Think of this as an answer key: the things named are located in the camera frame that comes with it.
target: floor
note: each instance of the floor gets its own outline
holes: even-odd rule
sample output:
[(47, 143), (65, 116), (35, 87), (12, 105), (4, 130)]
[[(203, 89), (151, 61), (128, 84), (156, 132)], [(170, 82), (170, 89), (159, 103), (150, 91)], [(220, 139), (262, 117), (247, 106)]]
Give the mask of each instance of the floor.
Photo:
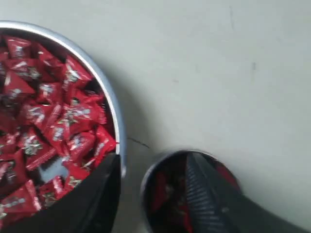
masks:
[(168, 149), (213, 153), (247, 196), (311, 230), (311, 1), (1, 0), (85, 49), (120, 99), (128, 173), (114, 233), (146, 232), (139, 186)]

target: candy pile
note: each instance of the candy pile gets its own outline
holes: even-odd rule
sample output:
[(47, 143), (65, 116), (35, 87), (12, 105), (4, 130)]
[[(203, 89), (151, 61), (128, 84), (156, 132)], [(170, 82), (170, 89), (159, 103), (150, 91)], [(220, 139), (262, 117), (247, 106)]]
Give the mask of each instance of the candy pile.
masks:
[[(0, 229), (50, 207), (115, 149), (92, 79), (71, 56), (0, 35)], [(68, 176), (45, 183), (39, 170), (57, 159)]]

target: gray floor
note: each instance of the gray floor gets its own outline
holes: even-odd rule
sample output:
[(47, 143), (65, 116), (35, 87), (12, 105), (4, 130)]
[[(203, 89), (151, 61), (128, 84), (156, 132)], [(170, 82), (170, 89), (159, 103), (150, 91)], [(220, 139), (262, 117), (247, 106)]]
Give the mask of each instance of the gray floor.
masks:
[(0, 19), (67, 36), (111, 80), (134, 139), (115, 233), (145, 231), (143, 173), (158, 152), (186, 147), (215, 154), (249, 197), (311, 230), (310, 9), (309, 0), (0, 0)]

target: white floor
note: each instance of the white floor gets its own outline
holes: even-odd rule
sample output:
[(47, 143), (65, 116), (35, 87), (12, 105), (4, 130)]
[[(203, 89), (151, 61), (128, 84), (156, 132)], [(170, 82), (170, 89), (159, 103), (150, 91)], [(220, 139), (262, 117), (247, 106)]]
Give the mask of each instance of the white floor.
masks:
[(128, 136), (149, 146), (128, 141), (115, 233), (145, 232), (143, 173), (159, 151), (187, 147), (311, 230), (311, 1), (0, 0), (0, 19), (84, 48), (115, 87)]

